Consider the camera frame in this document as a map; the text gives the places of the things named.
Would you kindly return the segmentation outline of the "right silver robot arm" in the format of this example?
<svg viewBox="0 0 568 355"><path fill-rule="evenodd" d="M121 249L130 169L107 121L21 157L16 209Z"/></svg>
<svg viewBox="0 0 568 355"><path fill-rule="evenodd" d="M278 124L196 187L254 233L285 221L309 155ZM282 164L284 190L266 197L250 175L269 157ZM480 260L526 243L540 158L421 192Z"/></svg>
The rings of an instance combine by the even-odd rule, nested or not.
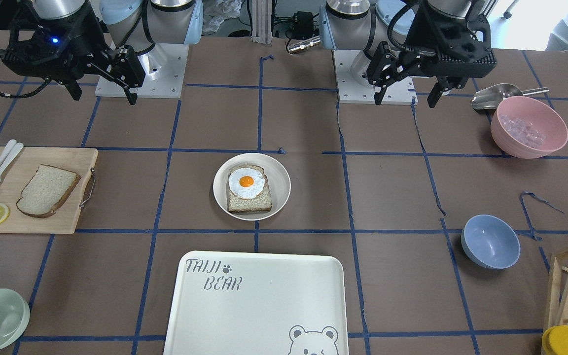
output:
<svg viewBox="0 0 568 355"><path fill-rule="evenodd" d="M22 0L28 22L13 26L3 64L20 76L65 87L74 100L86 75L101 97L179 99L187 54L203 26L200 0Z"/></svg>

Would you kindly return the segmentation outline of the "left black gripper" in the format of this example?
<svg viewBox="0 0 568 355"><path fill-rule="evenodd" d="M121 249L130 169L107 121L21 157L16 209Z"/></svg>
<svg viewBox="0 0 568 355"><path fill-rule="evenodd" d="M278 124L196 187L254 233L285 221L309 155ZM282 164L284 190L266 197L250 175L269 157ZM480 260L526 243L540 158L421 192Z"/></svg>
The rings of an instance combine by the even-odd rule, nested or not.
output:
<svg viewBox="0 0 568 355"><path fill-rule="evenodd" d="M366 77L380 106L387 89L409 76L435 76L427 97L435 108L444 93L455 87L450 77L483 78L496 57L491 27L482 13L483 2L420 2L409 29L405 49L394 56L388 42L377 45Z"/></svg>

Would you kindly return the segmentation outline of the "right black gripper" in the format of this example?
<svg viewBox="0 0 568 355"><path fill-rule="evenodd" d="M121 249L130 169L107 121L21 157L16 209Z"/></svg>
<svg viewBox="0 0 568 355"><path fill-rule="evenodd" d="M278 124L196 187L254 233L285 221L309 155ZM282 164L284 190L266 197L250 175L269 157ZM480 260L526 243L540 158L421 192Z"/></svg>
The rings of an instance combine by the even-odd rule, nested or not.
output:
<svg viewBox="0 0 568 355"><path fill-rule="evenodd" d="M2 57L12 72L61 82L75 101L83 94L77 80L99 75L136 104L146 72L130 45L108 47L91 4L19 4L19 9L22 17L11 25Z"/></svg>

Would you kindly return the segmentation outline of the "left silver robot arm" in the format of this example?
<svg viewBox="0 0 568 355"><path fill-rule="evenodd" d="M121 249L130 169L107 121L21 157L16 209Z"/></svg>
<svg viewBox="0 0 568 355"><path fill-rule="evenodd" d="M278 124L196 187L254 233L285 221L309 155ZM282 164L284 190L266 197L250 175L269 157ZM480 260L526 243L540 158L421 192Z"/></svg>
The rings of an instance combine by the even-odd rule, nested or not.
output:
<svg viewBox="0 0 568 355"><path fill-rule="evenodd" d="M390 86L417 76L436 78L427 98L433 108L497 65L483 7L482 0L328 0L319 35L324 48L361 52L377 106Z"/></svg>

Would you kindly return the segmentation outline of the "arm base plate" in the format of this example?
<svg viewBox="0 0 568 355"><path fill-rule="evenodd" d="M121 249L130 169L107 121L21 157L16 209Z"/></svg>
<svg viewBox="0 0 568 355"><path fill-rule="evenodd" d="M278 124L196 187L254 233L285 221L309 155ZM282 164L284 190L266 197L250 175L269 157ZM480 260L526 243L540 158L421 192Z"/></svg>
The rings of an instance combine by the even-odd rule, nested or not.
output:
<svg viewBox="0 0 568 355"><path fill-rule="evenodd" d="M341 104L375 104L374 88L368 83L366 69L369 59L359 50L334 50L339 102ZM419 102L413 80L408 77L390 86L382 105L416 105Z"/></svg>
<svg viewBox="0 0 568 355"><path fill-rule="evenodd" d="M190 45L157 43L139 56L147 75L142 87L129 90L138 98L180 99Z"/></svg>

